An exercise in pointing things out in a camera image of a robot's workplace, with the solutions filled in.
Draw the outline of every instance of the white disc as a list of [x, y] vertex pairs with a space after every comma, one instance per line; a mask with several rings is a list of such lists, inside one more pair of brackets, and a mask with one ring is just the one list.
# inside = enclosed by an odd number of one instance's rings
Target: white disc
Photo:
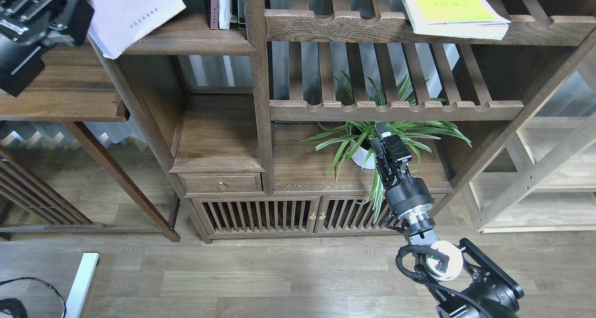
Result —
[[436, 258], [432, 258], [426, 255], [426, 265], [432, 273], [432, 276], [439, 281], [445, 282], [453, 280], [458, 277], [461, 270], [464, 268], [464, 256], [462, 255], [459, 248], [451, 242], [445, 240], [439, 240], [430, 245], [430, 248], [438, 250], [439, 252], [449, 256], [449, 263], [445, 272], [439, 271], [439, 261]]

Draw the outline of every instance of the wooden drawer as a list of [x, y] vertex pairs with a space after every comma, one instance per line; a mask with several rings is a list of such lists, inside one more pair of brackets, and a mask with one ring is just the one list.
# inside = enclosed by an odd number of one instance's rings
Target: wooden drawer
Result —
[[262, 191], [258, 172], [178, 174], [187, 193]]

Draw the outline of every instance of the white paper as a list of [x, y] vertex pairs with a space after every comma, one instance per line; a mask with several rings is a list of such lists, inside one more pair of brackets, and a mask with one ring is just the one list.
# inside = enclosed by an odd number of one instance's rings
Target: white paper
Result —
[[186, 8], [182, 0], [91, 0], [91, 4], [95, 14], [89, 35], [109, 59]]

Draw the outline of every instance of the white flower pot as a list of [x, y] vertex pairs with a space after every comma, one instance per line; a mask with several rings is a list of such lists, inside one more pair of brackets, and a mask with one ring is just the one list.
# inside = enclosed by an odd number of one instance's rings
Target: white flower pot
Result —
[[371, 156], [368, 158], [366, 162], [364, 162], [364, 160], [366, 160], [366, 155], [368, 155], [368, 150], [359, 147], [358, 149], [356, 149], [356, 152], [354, 153], [354, 155], [352, 155], [351, 159], [361, 168], [374, 169], [374, 153], [371, 154]]

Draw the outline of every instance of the yellow book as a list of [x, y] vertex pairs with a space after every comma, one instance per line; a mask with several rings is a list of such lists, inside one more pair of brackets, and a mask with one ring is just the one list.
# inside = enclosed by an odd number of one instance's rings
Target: yellow book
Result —
[[486, 0], [403, 0], [416, 34], [501, 40], [509, 20]]

